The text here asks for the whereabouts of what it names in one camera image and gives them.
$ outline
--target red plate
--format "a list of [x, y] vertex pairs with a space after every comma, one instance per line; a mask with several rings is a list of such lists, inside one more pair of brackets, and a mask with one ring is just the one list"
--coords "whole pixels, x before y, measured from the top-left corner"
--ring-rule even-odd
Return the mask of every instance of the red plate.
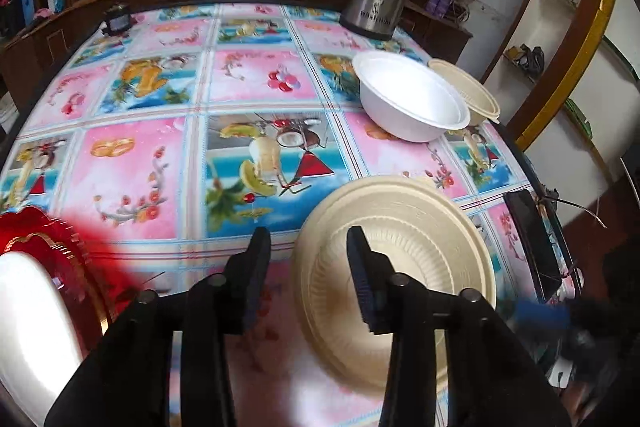
[[113, 317], [78, 234], [64, 221], [27, 206], [0, 216], [0, 255], [8, 251], [23, 251], [42, 264], [69, 311], [83, 352], [89, 352]]

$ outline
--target beige lid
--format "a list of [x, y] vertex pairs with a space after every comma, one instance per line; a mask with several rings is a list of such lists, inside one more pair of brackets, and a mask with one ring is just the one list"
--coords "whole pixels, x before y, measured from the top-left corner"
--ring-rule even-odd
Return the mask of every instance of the beige lid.
[[432, 58], [427, 66], [458, 90], [469, 109], [498, 123], [500, 106], [497, 100], [474, 77], [450, 62], [439, 58]]
[[[294, 247], [296, 311], [324, 367], [364, 393], [384, 392], [391, 335], [362, 321], [346, 256], [346, 234], [363, 227], [371, 248], [396, 271], [430, 289], [478, 289], [495, 306], [491, 259], [474, 224], [430, 184], [403, 176], [372, 176], [344, 185], [309, 215]], [[438, 390], [447, 384], [444, 334], [436, 332]]]

